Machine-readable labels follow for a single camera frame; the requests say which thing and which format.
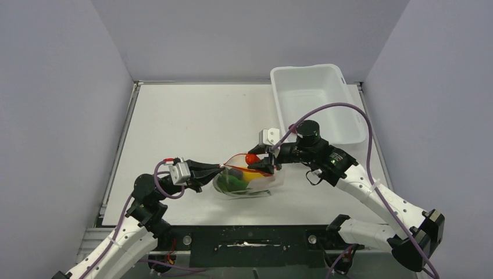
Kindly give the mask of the orange carrot toy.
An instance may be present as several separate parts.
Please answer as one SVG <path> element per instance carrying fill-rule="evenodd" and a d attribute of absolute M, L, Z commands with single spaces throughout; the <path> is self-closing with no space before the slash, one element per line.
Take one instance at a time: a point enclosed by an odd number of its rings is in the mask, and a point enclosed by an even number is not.
<path fill-rule="evenodd" d="M 245 155 L 245 163 L 250 166 L 250 165 L 253 165 L 253 164 L 256 164 L 256 163 L 259 163 L 260 161 L 262 160 L 262 158 L 260 158 L 258 155 L 256 154 L 251 154 L 251 153 L 247 153 Z"/>

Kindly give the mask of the yellow corn toy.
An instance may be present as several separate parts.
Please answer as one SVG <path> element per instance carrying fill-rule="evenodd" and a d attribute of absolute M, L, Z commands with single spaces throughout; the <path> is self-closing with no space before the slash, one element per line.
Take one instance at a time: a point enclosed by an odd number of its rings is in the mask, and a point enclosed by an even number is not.
<path fill-rule="evenodd" d="M 248 183 L 252 180 L 265 177 L 265 175 L 261 172 L 243 171 L 243 174 L 244 174 L 243 181 L 248 182 Z"/>

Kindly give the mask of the clear orange zip bag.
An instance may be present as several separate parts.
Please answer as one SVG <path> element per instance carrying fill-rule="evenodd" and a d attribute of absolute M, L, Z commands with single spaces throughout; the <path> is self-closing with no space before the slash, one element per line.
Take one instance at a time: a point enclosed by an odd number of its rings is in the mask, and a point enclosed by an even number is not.
<path fill-rule="evenodd" d="M 285 171 L 274 169 L 273 174 L 249 169 L 261 157 L 248 153 L 237 153 L 224 164 L 225 169 L 212 181 L 214 189 L 231 199 L 266 197 L 272 189 L 284 184 Z"/>

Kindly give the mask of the green leafy vegetable toy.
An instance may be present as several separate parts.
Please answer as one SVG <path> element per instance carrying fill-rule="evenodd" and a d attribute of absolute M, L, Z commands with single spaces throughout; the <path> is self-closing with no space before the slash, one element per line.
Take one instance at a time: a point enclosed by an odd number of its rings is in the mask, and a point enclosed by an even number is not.
<path fill-rule="evenodd" d="M 215 189 L 223 194 L 243 195 L 248 190 L 248 183 L 232 176 L 226 172 L 221 172 L 213 180 Z"/>

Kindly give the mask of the brown mushroom toy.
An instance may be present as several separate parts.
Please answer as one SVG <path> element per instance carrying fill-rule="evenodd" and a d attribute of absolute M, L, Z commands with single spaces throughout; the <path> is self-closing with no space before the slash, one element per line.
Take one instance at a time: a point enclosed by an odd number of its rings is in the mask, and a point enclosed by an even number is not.
<path fill-rule="evenodd" d="M 229 175 L 230 177 L 234 177 L 234 178 L 236 178 L 236 179 L 238 179 L 238 180 L 243 180 L 243 178 L 244 178 L 244 174 L 243 174 L 243 172 L 242 172 L 242 171 L 238 171 L 238 170 L 236 170 L 236 169 L 229 170 L 229 171 L 228 171 L 228 175 Z"/>

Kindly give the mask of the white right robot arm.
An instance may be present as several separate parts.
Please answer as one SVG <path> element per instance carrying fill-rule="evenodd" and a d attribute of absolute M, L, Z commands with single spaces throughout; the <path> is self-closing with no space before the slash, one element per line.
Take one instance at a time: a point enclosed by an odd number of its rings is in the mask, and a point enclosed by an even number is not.
<path fill-rule="evenodd" d="M 264 157 L 254 159 L 247 167 L 273 174 L 284 164 L 307 166 L 319 179 L 350 194 L 384 221 L 372 224 L 341 214 L 327 227 L 332 247 L 359 244 L 377 248 L 391 253 L 407 269 L 423 271 L 442 242 L 444 215 L 436 209 L 428 212 L 415 206 L 382 185 L 354 157 L 322 139 L 316 121 L 305 120 L 295 131 L 295 142 L 282 143 L 272 151 L 280 130 L 262 130 L 258 145 L 248 153 Z"/>

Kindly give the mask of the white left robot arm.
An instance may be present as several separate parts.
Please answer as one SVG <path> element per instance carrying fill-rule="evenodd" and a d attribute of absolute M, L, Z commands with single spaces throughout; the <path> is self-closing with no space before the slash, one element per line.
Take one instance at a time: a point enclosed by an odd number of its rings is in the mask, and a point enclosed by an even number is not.
<path fill-rule="evenodd" d="M 172 225 L 163 218 L 168 209 L 163 201 L 179 199 L 187 189 L 200 193 L 225 168 L 182 158 L 162 160 L 152 174 L 135 179 L 113 231 L 79 264 L 53 277 L 120 278 L 160 242 L 172 240 Z"/>

